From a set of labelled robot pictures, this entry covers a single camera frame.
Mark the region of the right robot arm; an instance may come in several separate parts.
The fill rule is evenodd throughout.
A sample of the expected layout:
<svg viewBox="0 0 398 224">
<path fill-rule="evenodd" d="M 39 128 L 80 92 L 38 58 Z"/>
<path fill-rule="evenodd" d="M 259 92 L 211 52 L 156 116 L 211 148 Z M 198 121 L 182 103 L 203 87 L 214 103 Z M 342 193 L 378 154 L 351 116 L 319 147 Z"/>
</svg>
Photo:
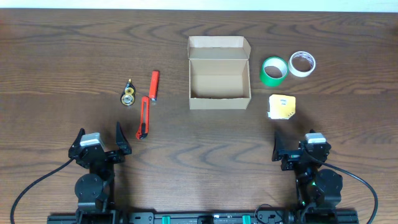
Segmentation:
<svg viewBox="0 0 398 224">
<path fill-rule="evenodd" d="M 297 206 L 283 212 L 284 223 L 338 223 L 336 206 L 341 202 L 343 178 L 331 169 L 319 169 L 330 149 L 324 135 L 314 130 L 296 150 L 286 149 L 275 133 L 272 160 L 281 161 L 282 171 L 294 171 L 296 179 Z"/>
</svg>

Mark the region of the black gold correction tape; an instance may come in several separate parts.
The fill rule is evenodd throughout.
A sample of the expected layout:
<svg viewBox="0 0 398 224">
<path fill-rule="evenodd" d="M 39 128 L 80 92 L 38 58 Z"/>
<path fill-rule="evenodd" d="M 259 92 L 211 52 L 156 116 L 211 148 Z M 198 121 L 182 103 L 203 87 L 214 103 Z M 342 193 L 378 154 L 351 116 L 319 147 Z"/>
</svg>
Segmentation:
<svg viewBox="0 0 398 224">
<path fill-rule="evenodd" d="M 129 79 L 120 97 L 121 103 L 124 106 L 131 106 L 136 100 L 136 89 Z"/>
</svg>

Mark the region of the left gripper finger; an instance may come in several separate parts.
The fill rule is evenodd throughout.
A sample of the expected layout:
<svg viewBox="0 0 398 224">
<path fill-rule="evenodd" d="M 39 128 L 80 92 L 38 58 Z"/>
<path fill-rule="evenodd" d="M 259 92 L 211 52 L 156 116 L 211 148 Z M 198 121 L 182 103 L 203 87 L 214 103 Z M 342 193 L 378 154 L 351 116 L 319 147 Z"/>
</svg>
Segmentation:
<svg viewBox="0 0 398 224">
<path fill-rule="evenodd" d="M 129 155 L 132 153 L 132 148 L 124 136 L 119 121 L 116 123 L 116 144 L 123 155 Z"/>
<path fill-rule="evenodd" d="M 80 141 L 81 141 L 81 138 L 83 135 L 85 135 L 85 130 L 83 128 L 81 128 L 78 132 L 76 139 L 74 140 L 74 142 L 72 144 L 72 149 L 78 149 L 80 147 Z"/>
</svg>

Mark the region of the green tape roll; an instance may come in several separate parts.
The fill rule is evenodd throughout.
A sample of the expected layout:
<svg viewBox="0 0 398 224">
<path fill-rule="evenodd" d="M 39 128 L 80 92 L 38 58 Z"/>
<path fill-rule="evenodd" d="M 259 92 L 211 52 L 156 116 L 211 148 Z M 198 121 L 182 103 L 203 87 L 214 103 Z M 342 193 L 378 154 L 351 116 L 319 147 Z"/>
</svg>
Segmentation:
<svg viewBox="0 0 398 224">
<path fill-rule="evenodd" d="M 266 67 L 275 67 L 281 72 L 281 77 L 274 78 L 266 72 Z M 269 57 L 262 63 L 259 78 L 263 84 L 270 87 L 279 86 L 289 74 L 287 62 L 280 57 Z"/>
</svg>

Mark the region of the white tape roll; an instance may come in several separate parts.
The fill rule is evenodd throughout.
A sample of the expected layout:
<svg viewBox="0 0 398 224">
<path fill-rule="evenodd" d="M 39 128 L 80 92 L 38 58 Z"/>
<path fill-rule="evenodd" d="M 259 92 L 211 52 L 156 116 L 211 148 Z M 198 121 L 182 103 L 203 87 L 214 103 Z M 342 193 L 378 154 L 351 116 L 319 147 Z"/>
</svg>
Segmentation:
<svg viewBox="0 0 398 224">
<path fill-rule="evenodd" d="M 298 57 L 304 58 L 306 61 L 309 62 L 309 64 L 311 65 L 310 70 L 303 72 L 294 67 L 293 59 L 298 58 Z M 316 60 L 312 54 L 305 52 L 305 51 L 298 51 L 298 52 L 293 53 L 290 56 L 289 61 L 288 61 L 288 68 L 289 68 L 289 72 L 296 77 L 300 77 L 300 78 L 307 77 L 316 68 Z"/>
</svg>

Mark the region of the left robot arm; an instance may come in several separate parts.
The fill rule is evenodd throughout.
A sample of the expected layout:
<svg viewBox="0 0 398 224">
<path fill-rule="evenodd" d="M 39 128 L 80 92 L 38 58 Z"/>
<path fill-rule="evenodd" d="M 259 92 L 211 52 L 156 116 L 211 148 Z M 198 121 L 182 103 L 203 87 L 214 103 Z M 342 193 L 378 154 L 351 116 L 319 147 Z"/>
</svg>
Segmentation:
<svg viewBox="0 0 398 224">
<path fill-rule="evenodd" d="M 121 125 L 116 123 L 118 150 L 105 151 L 100 133 L 86 134 L 80 129 L 68 150 L 70 159 L 89 170 L 75 184 L 78 198 L 77 223 L 128 223 L 128 215 L 114 205 L 114 165 L 125 161 L 132 148 Z"/>
</svg>

